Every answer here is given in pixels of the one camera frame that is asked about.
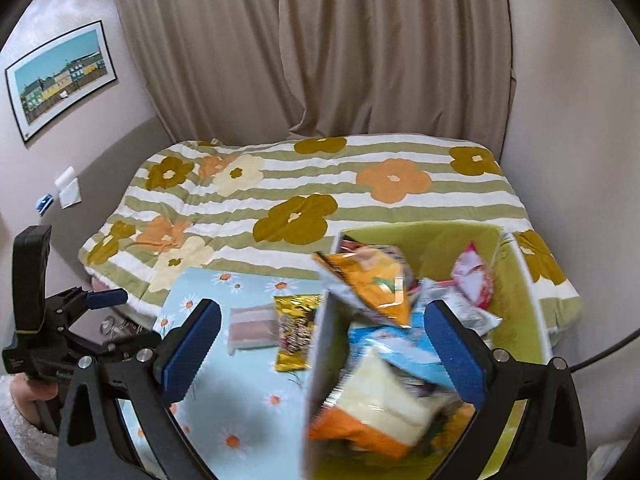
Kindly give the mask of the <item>person's left hand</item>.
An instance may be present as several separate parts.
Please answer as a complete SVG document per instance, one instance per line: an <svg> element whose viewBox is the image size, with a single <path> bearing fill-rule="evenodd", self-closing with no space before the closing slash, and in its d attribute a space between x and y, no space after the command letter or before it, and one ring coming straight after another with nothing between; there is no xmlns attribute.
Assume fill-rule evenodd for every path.
<svg viewBox="0 0 640 480"><path fill-rule="evenodd" d="M54 399L58 395L58 385L55 382L42 382L18 374L12 378L10 393L17 411L24 419L32 426L41 428L42 417L37 403Z"/></svg>

